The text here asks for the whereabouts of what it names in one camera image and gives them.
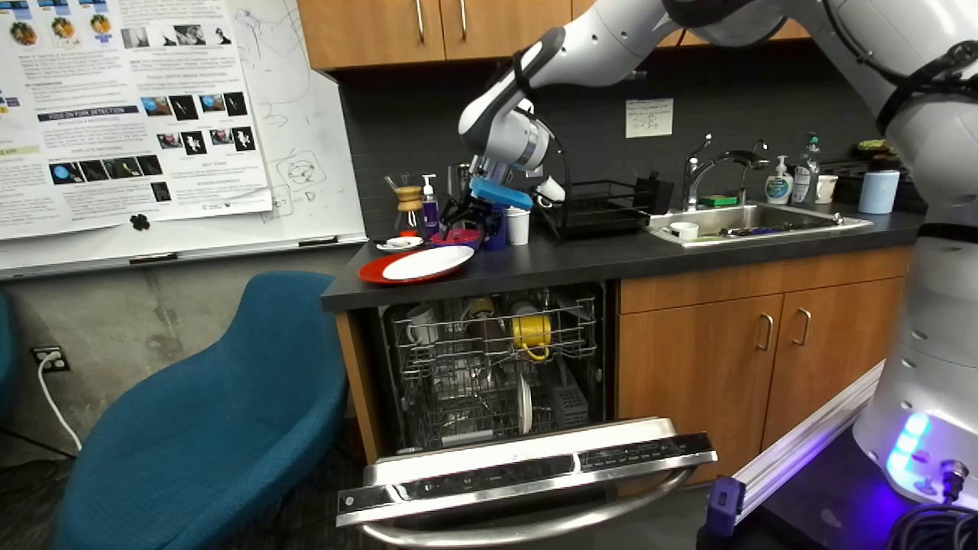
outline blue chair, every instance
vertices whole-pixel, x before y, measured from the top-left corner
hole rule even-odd
[[[221,546],[310,477],[346,416],[328,283],[258,274],[221,342],[126,390],[71,471],[55,546]]]
[[[0,294],[0,417],[14,408],[20,357],[23,347],[14,301],[7,294]]]

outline sponge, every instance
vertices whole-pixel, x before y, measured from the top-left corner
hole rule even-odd
[[[702,194],[701,205],[702,208],[733,208],[738,194]]]

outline dishwasher rack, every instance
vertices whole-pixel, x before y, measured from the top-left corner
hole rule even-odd
[[[588,425],[588,395],[571,364],[600,355],[597,298],[520,301],[473,297],[388,312],[402,416],[413,448],[508,440]],[[426,312],[426,338],[410,324]],[[514,342],[518,317],[550,322],[550,357]]]

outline gray wall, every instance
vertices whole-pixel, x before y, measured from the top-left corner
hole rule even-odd
[[[461,107],[486,89],[497,67],[454,63],[413,70],[340,72],[361,205],[371,234],[391,226],[391,193],[382,173],[444,173],[469,153],[456,136]],[[635,179],[661,172],[677,179],[686,153],[716,133],[716,151],[752,146],[768,136],[775,153],[798,153],[820,131],[827,157],[848,157],[872,136],[872,115],[807,44],[746,51],[657,51],[633,80],[616,89],[560,89],[537,102],[540,115],[569,151],[571,179]],[[677,98],[677,133],[624,140],[624,98]],[[730,188],[716,172],[708,188]],[[192,264],[141,271],[63,274],[4,283],[15,297],[25,346],[59,342],[74,372],[48,377],[63,416],[85,434],[107,404],[138,378],[215,342],[244,282],[261,268],[336,271],[352,250],[274,252],[252,259]],[[35,382],[25,355],[23,399],[0,425],[71,448]],[[0,462],[20,462],[27,445],[0,438]]]

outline backsplash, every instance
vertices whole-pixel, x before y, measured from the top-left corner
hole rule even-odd
[[[436,63],[340,72],[368,234],[391,232],[395,194],[386,173],[440,173],[471,159],[456,136],[459,114],[504,63]],[[672,136],[624,136],[628,98],[677,98]],[[563,136],[569,179],[679,179],[686,157],[716,133],[712,153],[755,146],[795,159],[810,131],[821,159],[840,159],[874,118],[812,44],[758,48],[665,48],[635,80],[611,89],[547,89],[537,115]],[[702,194],[761,194],[765,173],[720,167]]]

